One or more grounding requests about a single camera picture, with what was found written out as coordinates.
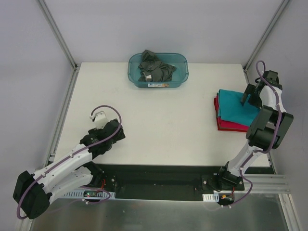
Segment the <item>teal t shirt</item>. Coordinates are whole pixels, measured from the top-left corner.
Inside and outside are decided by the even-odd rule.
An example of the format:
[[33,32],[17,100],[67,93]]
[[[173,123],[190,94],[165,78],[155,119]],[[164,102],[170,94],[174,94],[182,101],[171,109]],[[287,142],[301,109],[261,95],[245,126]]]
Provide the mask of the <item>teal t shirt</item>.
[[249,102],[241,104],[243,93],[223,90],[218,91],[218,115],[222,120],[250,127],[260,109]]

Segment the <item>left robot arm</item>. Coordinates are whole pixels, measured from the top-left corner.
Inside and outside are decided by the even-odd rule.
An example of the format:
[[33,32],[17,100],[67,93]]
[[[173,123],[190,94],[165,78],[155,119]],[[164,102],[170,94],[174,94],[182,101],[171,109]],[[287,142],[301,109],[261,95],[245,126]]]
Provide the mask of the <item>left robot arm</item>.
[[56,199],[78,187],[102,187],[103,170],[93,160],[124,138],[122,125],[113,119],[103,128],[90,129],[79,144],[59,160],[34,173],[22,172],[13,192],[18,203],[18,218],[23,219],[21,211],[28,219],[39,217]]

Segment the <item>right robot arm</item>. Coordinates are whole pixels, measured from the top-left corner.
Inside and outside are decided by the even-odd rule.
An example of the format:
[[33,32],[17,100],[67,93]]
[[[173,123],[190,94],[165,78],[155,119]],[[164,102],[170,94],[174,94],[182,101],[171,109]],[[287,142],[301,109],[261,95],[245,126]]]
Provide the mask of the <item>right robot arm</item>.
[[247,142],[242,150],[219,170],[217,186],[227,190],[242,181],[242,175],[249,166],[262,154],[277,149],[285,137],[294,116],[283,107],[282,85],[278,73],[265,71],[256,79],[256,85],[248,84],[240,100],[241,106],[246,103],[260,111],[250,125]]

